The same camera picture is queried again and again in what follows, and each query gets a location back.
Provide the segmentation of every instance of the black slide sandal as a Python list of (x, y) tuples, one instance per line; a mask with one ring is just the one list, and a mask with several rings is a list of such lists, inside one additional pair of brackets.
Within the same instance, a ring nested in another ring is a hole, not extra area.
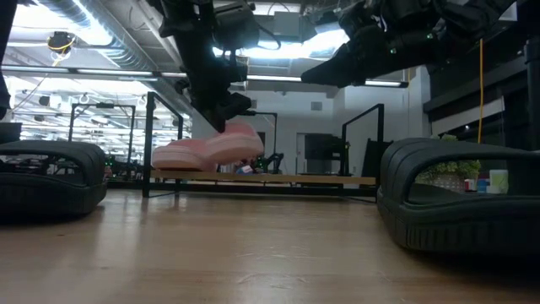
[(0, 145), (0, 155), (45, 155), (72, 161), (79, 174), (39, 175), (0, 168), (0, 213), (87, 214), (105, 198), (105, 153), (94, 145), (18, 141)]
[[(414, 183), (425, 168), (449, 160), (507, 159), (508, 195), (454, 193)], [(383, 155), (378, 209), (402, 247), (446, 253), (538, 254), (540, 155), (504, 147), (411, 138)]]

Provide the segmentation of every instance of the wooden floor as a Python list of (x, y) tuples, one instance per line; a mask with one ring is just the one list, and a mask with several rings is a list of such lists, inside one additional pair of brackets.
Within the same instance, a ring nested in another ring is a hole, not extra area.
[(358, 202), (109, 191), (76, 221), (0, 225), (0, 303), (539, 303), (510, 261), (403, 251)]

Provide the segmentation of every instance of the pink slide sandal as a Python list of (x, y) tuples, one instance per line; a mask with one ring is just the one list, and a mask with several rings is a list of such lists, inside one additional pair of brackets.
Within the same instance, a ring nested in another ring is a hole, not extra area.
[(230, 122), (225, 132), (206, 141), (207, 159), (220, 165), (264, 153), (264, 145), (255, 129), (243, 122)]
[(161, 170), (216, 171), (217, 165), (206, 159), (205, 149), (201, 139), (174, 141), (154, 150), (152, 166)]

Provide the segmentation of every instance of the green plant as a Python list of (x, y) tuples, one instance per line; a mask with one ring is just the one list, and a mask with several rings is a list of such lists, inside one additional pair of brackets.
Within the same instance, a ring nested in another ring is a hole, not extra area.
[[(441, 138), (436, 135), (432, 138), (444, 141), (457, 141), (456, 136), (448, 134), (443, 135)], [(433, 165), (422, 171), (416, 179), (419, 182), (432, 182), (437, 176), (441, 175), (456, 175), (462, 179), (477, 178), (480, 168), (479, 160), (447, 161)]]

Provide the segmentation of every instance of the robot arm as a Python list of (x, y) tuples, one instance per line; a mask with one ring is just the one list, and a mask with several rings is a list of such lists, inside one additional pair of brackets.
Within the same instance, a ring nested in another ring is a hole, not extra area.
[[(147, 0), (164, 15), (162, 37), (173, 36), (188, 81), (176, 90), (219, 132), (251, 106), (228, 88), (246, 80), (235, 50), (257, 46), (260, 25), (245, 0), (214, 8), (212, 0)], [(470, 50), (515, 0), (360, 0), (343, 10), (339, 25), (350, 41), (334, 58), (302, 74), (302, 81), (345, 87), (404, 68), (444, 62)], [(213, 46), (231, 51), (216, 57)]]
[(516, 0), (367, 0), (339, 20), (350, 41), (302, 81), (345, 87), (468, 52)]
[[(231, 94), (228, 88), (247, 77), (247, 66), (236, 62), (235, 50), (254, 47), (259, 41), (254, 6), (243, 1), (220, 8), (214, 8), (212, 0), (148, 2), (164, 15), (160, 35), (174, 37), (183, 61), (181, 69), (189, 79), (178, 82), (176, 90), (180, 94), (187, 90), (193, 107), (222, 133), (226, 120), (251, 107), (249, 98)], [(228, 59), (216, 57), (213, 46), (231, 51), (231, 55)]]

